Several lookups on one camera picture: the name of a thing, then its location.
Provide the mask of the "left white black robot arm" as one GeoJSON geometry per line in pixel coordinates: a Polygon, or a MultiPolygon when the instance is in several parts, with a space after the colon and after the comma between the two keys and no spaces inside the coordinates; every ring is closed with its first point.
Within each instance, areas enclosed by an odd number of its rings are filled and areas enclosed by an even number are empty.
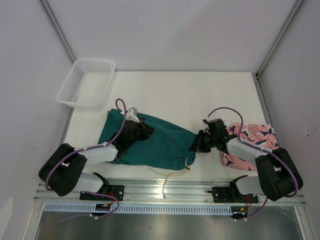
{"type": "Polygon", "coordinates": [[[97,200],[108,196],[106,182],[96,173],[84,173],[84,168],[102,162],[111,163],[124,157],[137,142],[148,140],[155,129],[138,122],[126,120],[111,138],[88,148],[75,149],[61,144],[38,172],[48,191],[64,197],[74,189],[91,192],[97,200]]]}

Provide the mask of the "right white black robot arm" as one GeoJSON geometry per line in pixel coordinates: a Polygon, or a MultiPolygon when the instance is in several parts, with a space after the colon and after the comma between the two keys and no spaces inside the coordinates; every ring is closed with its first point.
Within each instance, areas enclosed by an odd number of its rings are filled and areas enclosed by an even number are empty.
{"type": "Polygon", "coordinates": [[[303,187],[302,177],[286,149],[262,148],[240,139],[237,134],[228,134],[220,118],[205,123],[208,130],[198,132],[189,151],[209,153],[216,148],[222,153],[247,160],[256,167],[257,176],[244,175],[230,182],[228,196],[232,201],[239,202],[246,195],[254,194],[277,201],[283,197],[294,197],[303,187]]]}

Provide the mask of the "green shorts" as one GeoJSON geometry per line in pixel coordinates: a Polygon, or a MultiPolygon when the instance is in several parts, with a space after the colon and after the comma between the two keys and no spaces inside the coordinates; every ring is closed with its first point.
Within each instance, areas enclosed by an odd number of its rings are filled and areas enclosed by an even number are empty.
{"type": "Polygon", "coordinates": [[[194,163],[196,153],[188,149],[196,134],[151,115],[137,116],[141,124],[154,128],[154,133],[147,140],[135,142],[127,151],[118,152],[112,164],[183,171],[194,163]]]}

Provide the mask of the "pink shark print shorts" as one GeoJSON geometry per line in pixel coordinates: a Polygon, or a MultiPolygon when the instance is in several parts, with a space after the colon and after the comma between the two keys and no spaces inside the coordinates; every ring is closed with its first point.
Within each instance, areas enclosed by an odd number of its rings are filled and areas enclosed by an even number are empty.
{"type": "MultiPolygon", "coordinates": [[[[246,142],[259,147],[272,150],[279,147],[275,131],[270,124],[244,124],[240,131],[240,137],[246,142]]],[[[244,171],[257,171],[257,168],[253,164],[235,155],[220,152],[220,161],[225,167],[244,171]]]]}

